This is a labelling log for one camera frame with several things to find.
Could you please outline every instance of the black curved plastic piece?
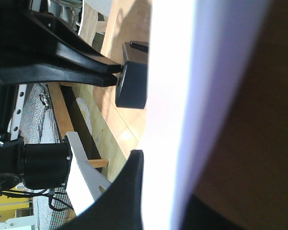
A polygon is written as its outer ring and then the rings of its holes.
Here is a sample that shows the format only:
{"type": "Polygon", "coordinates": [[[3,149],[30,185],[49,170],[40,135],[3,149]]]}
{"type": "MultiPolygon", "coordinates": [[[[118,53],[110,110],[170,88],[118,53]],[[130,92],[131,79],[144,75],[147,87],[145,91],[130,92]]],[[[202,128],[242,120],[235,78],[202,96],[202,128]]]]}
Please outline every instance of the black curved plastic piece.
{"type": "Polygon", "coordinates": [[[71,81],[115,85],[121,65],[96,52],[60,18],[0,0],[0,84],[71,81]]]}
{"type": "Polygon", "coordinates": [[[60,230],[142,230],[143,164],[143,152],[132,150],[110,188],[88,210],[60,230]]]}

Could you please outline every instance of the black cylindrical motor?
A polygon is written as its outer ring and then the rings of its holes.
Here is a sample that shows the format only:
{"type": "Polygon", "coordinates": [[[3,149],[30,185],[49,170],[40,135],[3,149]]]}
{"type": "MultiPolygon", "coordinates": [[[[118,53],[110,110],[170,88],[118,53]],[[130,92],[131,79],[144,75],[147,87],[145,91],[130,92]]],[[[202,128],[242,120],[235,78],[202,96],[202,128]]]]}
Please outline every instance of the black cylindrical motor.
{"type": "Polygon", "coordinates": [[[23,183],[30,189],[64,187],[72,155],[68,144],[27,144],[24,146],[23,183]]]}

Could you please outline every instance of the yellow object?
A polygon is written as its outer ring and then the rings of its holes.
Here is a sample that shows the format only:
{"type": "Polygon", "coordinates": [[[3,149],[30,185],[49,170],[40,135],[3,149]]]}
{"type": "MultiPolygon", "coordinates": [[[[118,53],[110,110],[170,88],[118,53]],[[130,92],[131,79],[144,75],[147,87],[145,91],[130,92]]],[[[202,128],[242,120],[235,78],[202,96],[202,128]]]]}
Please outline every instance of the yellow object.
{"type": "Polygon", "coordinates": [[[15,211],[20,208],[28,208],[28,198],[11,198],[7,196],[0,196],[0,222],[4,222],[10,218],[15,217],[15,211]]]}

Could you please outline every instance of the electrical cable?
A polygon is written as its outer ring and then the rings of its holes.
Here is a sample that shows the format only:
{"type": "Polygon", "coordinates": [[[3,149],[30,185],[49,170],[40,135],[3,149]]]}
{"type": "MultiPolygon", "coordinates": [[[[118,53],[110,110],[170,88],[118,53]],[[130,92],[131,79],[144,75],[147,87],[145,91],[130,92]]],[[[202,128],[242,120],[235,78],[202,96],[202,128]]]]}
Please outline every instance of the electrical cable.
{"type": "Polygon", "coordinates": [[[44,192],[46,192],[46,191],[47,191],[47,189],[44,189],[38,193],[32,193],[32,192],[27,192],[27,191],[18,191],[18,190],[11,190],[10,189],[10,190],[6,190],[6,191],[0,190],[0,195],[5,195],[7,197],[12,197],[12,198],[33,198],[33,197],[38,197],[38,196],[44,196],[44,197],[48,198],[49,207],[54,211],[62,212],[62,211],[68,210],[69,208],[71,210],[73,210],[73,207],[71,205],[67,204],[66,202],[62,201],[61,199],[54,197],[55,194],[67,195],[67,193],[55,192],[53,195],[51,195],[49,193],[44,194],[44,192]],[[54,207],[52,204],[53,200],[56,200],[56,201],[64,204],[66,207],[64,207],[64,208],[54,207]]]}

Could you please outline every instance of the black and white checkered fabric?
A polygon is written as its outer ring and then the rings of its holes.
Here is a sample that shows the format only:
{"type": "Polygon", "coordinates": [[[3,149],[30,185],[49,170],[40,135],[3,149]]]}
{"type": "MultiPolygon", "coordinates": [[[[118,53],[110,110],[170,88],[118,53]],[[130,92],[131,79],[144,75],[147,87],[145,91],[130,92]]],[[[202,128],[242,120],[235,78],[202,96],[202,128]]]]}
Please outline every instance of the black and white checkered fabric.
{"type": "MultiPolygon", "coordinates": [[[[46,84],[34,84],[25,102],[21,131],[26,144],[59,143],[55,117],[51,108],[51,99],[46,84]]],[[[66,191],[57,188],[56,192],[66,191]]],[[[67,195],[58,194],[56,198],[70,204],[67,195]]],[[[56,208],[63,208],[61,202],[52,201],[56,208]]],[[[35,197],[33,210],[36,215],[36,229],[54,230],[64,224],[67,211],[57,212],[49,208],[47,197],[35,197]]]]}

